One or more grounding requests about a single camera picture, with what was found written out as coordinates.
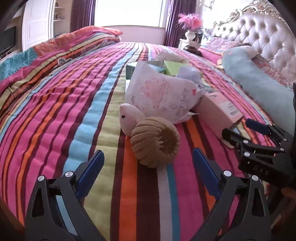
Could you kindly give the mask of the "purple curtain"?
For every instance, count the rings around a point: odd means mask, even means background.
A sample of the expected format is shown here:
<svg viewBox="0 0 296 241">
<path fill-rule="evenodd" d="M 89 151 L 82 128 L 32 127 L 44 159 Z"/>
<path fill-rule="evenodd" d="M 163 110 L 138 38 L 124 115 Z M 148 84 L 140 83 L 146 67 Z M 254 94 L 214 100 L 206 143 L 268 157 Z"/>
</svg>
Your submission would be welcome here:
<svg viewBox="0 0 296 241">
<path fill-rule="evenodd" d="M 191 14 L 196 10 L 194 0 L 173 0 L 169 1 L 168 16 L 166 18 L 166 28 L 164 46 L 178 47 L 179 39 L 184 35 L 185 30 L 179 25 L 179 14 Z"/>
<path fill-rule="evenodd" d="M 96 0 L 73 0 L 70 32 L 94 25 Z"/>
</svg>

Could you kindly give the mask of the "white pink printed plastic bag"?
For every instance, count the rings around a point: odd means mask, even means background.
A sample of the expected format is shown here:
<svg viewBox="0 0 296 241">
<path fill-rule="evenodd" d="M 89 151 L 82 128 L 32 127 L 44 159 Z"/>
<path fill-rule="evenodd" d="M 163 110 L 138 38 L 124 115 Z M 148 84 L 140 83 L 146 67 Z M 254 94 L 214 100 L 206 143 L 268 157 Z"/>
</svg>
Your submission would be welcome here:
<svg viewBox="0 0 296 241">
<path fill-rule="evenodd" d="M 200 83 L 159 73 L 147 62 L 139 61 L 125 92 L 125 103 L 146 117 L 160 116 L 177 124 L 194 115 L 191 110 L 204 93 Z"/>
</svg>

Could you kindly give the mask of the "purple curtain left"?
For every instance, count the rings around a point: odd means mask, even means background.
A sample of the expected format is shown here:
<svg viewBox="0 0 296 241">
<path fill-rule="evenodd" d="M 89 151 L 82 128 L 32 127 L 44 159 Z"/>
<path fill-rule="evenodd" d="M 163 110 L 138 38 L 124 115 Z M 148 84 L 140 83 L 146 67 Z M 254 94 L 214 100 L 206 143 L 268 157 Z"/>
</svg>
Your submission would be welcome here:
<svg viewBox="0 0 296 241">
<path fill-rule="evenodd" d="M 94 25 L 96 0 L 73 0 L 70 32 Z"/>
</svg>

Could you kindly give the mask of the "white wall cabinet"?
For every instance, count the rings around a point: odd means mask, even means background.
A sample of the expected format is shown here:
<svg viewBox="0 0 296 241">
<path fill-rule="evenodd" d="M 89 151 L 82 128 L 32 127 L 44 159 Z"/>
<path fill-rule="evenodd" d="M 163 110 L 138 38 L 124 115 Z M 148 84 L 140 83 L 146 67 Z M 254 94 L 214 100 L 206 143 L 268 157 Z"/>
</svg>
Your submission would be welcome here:
<svg viewBox="0 0 296 241">
<path fill-rule="evenodd" d="M 16 27 L 16 49 L 30 47 L 70 32 L 72 1 L 30 0 L 20 8 L 7 26 Z"/>
</svg>

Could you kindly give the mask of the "striped colourful bedspread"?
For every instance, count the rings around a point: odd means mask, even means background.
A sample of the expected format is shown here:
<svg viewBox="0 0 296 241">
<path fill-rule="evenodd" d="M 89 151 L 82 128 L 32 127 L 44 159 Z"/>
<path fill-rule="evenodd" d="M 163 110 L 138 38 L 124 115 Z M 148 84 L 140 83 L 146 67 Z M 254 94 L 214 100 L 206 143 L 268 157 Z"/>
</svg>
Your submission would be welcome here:
<svg viewBox="0 0 296 241">
<path fill-rule="evenodd" d="M 69 62 L 38 58 L 1 81 L 1 200 L 21 223 L 40 175 L 60 177 L 102 150 L 105 164 L 84 207 L 107 240 L 190 240 L 214 204 L 194 170 L 200 147 L 223 169 L 241 175 L 235 150 L 198 116 L 177 125 L 181 147 L 175 161 L 150 169 L 134 157 L 119 125 L 128 63 L 152 60 L 161 51 L 180 55 L 203 72 L 206 86 L 224 94 L 260 123 L 270 117 L 214 65 L 161 45 L 116 43 Z"/>
</svg>

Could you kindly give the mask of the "white paper trash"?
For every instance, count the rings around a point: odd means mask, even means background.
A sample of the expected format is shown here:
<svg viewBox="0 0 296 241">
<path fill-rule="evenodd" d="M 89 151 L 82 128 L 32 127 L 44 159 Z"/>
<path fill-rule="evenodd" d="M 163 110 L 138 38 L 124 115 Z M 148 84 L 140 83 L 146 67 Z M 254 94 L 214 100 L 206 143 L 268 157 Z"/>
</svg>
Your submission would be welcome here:
<svg viewBox="0 0 296 241">
<path fill-rule="evenodd" d="M 157 56 L 154 58 L 154 61 L 172 61 L 172 62 L 180 62 L 180 63 L 189 63 L 189 60 L 185 57 L 172 54 L 166 51 L 161 51 Z"/>
</svg>

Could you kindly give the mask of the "pink feather flower vase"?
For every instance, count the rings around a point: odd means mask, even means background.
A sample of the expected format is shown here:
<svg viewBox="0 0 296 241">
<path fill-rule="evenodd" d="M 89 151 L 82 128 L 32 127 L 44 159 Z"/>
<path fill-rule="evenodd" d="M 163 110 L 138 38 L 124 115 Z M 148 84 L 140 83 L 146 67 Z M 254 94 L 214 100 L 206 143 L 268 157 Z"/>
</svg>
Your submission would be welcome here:
<svg viewBox="0 0 296 241">
<path fill-rule="evenodd" d="M 178 25 L 185 30 L 185 39 L 180 39 L 179 49 L 194 48 L 198 49 L 200 36 L 203 35 L 203 20 L 197 13 L 178 14 Z"/>
</svg>

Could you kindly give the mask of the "black flat television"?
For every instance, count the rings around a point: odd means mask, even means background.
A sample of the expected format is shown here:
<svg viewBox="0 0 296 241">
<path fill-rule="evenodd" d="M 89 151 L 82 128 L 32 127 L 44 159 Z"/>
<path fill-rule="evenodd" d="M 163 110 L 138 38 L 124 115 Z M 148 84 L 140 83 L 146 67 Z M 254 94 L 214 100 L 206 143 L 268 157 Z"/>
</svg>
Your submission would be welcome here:
<svg viewBox="0 0 296 241">
<path fill-rule="evenodd" d="M 1 34 L 0 55 L 3 57 L 8 51 L 16 45 L 16 26 L 5 30 Z"/>
</svg>

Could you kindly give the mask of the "light blue long pillow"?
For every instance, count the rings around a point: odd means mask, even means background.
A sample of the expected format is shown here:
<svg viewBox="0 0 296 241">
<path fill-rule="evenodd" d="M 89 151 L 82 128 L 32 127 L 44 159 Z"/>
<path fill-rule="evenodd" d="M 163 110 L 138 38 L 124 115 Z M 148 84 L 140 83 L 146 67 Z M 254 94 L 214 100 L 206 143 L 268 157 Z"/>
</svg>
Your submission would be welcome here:
<svg viewBox="0 0 296 241">
<path fill-rule="evenodd" d="M 258 68 L 251 71 L 235 68 L 226 74 L 264 110 L 273 123 L 294 135 L 295 94 L 291 90 Z"/>
</svg>

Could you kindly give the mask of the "pink cardboard box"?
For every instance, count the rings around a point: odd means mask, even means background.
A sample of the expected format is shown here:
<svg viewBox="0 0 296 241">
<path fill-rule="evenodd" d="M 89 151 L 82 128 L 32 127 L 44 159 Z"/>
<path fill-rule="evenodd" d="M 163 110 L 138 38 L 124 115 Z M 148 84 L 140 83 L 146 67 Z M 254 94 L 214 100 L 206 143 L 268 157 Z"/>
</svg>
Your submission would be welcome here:
<svg viewBox="0 0 296 241">
<path fill-rule="evenodd" d="M 221 92 L 205 93 L 193 110 L 220 141 L 233 148 L 223 140 L 222 130 L 234 127 L 243 113 L 227 97 Z"/>
</svg>

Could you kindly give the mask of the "tufted white headboard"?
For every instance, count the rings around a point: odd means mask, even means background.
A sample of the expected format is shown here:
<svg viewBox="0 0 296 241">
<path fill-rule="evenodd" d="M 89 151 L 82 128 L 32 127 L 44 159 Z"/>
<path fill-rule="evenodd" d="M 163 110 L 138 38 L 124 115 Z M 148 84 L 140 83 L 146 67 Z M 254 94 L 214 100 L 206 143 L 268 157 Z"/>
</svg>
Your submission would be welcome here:
<svg viewBox="0 0 296 241">
<path fill-rule="evenodd" d="M 287 81 L 295 82 L 295 36 L 269 1 L 226 1 L 216 7 L 236 7 L 215 20 L 213 35 L 250 44 Z"/>
</svg>

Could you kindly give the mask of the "pink snail plush toy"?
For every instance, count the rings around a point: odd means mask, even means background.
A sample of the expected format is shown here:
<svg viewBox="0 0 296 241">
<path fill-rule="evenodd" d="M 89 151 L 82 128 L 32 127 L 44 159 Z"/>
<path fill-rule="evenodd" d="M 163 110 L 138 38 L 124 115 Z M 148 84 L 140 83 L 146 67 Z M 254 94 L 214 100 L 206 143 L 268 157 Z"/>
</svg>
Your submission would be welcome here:
<svg viewBox="0 0 296 241">
<path fill-rule="evenodd" d="M 180 134 L 170 121 L 157 116 L 146 117 L 135 106 L 123 103 L 119 106 L 119 122 L 142 165 L 149 168 L 166 166 L 177 156 Z"/>
</svg>

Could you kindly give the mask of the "green tissue box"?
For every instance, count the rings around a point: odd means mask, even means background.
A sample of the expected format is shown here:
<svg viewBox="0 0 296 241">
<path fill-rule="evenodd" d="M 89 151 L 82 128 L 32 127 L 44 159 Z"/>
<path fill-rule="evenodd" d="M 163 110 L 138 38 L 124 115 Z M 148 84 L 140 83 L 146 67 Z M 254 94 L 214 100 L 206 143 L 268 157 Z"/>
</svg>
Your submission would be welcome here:
<svg viewBox="0 0 296 241">
<path fill-rule="evenodd" d="M 128 63 L 126 65 L 125 77 L 126 79 L 131 79 L 134 69 L 136 68 L 138 62 Z M 154 70 L 159 73 L 163 73 L 170 76 L 176 76 L 179 72 L 179 69 L 186 63 L 174 62 L 174 61 L 147 61 L 147 64 Z"/>
</svg>

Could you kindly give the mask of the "folded colourful quilt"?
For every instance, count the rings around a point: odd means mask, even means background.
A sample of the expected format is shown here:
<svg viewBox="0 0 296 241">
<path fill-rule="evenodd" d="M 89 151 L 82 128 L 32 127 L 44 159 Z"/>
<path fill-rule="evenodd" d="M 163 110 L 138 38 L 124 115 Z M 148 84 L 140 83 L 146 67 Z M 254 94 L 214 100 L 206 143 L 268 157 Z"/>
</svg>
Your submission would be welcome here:
<svg viewBox="0 0 296 241">
<path fill-rule="evenodd" d="M 110 34 L 119 38 L 123 32 L 108 27 L 88 26 L 80 28 L 71 33 L 62 34 L 46 42 L 34 45 L 29 49 L 6 58 L 1 63 L 1 92 L 4 91 L 16 77 L 24 78 L 29 72 L 24 70 L 38 58 L 51 57 L 60 52 L 68 51 L 70 48 L 90 39 L 96 34 Z"/>
</svg>

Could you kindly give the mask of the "pink patterned pillow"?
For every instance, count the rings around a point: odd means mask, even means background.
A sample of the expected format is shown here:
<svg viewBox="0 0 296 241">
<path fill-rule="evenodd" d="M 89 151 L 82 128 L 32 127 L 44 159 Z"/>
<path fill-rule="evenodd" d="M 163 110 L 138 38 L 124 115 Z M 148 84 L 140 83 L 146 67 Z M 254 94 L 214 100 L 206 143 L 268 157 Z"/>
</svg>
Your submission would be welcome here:
<svg viewBox="0 0 296 241">
<path fill-rule="evenodd" d="M 235 68 L 244 68 L 246 71 L 258 68 L 271 79 L 292 90 L 292 81 L 261 57 L 259 51 L 250 44 L 211 37 L 199 50 L 204 58 L 226 72 Z"/>
</svg>

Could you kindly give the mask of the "purple curtain right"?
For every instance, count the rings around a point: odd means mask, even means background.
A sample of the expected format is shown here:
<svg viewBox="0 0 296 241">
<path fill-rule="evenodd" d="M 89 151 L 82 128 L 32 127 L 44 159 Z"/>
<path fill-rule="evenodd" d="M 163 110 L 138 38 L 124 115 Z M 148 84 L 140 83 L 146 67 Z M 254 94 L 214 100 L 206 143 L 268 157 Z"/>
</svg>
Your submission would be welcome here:
<svg viewBox="0 0 296 241">
<path fill-rule="evenodd" d="M 166 18 L 166 28 L 164 46 L 178 47 L 179 39 L 184 35 L 185 30 L 179 25 L 179 14 L 191 14 L 196 10 L 194 0 L 173 0 L 169 1 L 168 16 Z"/>
</svg>

